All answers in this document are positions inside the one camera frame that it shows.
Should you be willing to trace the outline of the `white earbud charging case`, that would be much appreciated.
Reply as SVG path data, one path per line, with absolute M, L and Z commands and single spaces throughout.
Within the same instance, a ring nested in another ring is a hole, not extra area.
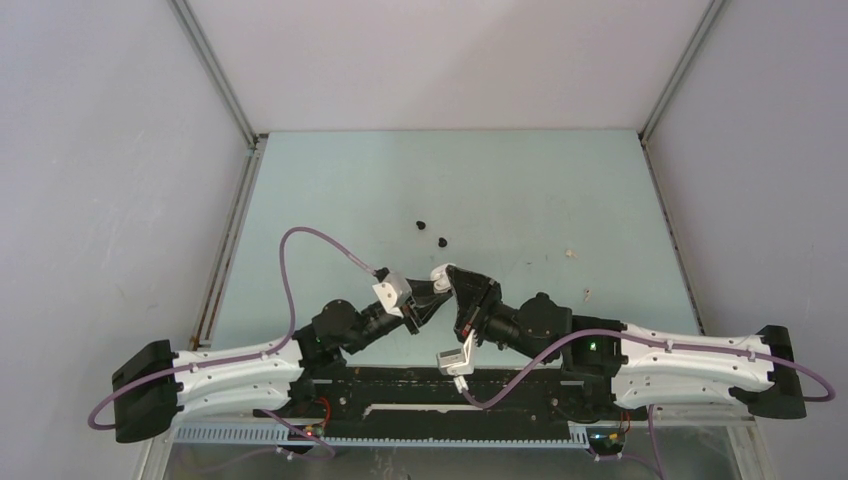
M 451 291 L 452 285 L 447 272 L 451 266 L 452 263 L 445 263 L 430 272 L 430 281 L 432 282 L 435 294 L 443 294 Z

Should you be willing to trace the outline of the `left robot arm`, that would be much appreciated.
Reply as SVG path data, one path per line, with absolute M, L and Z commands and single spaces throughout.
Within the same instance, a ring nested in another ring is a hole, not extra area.
M 372 288 L 374 303 L 358 309 L 332 300 L 288 341 L 206 352 L 147 344 L 112 375 L 116 441 L 140 442 L 176 421 L 229 412 L 283 408 L 304 416 L 316 403 L 306 381 L 400 327 L 418 333 L 451 296 L 446 279 L 390 274 Z

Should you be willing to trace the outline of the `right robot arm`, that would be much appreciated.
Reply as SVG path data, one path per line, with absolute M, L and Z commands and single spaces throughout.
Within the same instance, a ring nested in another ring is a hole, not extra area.
M 741 337 L 671 334 L 576 315 L 545 292 L 513 308 L 497 281 L 452 264 L 430 278 L 436 292 L 456 301 L 461 354 L 490 342 L 533 365 L 558 362 L 566 379 L 582 383 L 577 405 L 590 416 L 657 404 L 742 405 L 755 417 L 780 420 L 807 415 L 784 326 Z

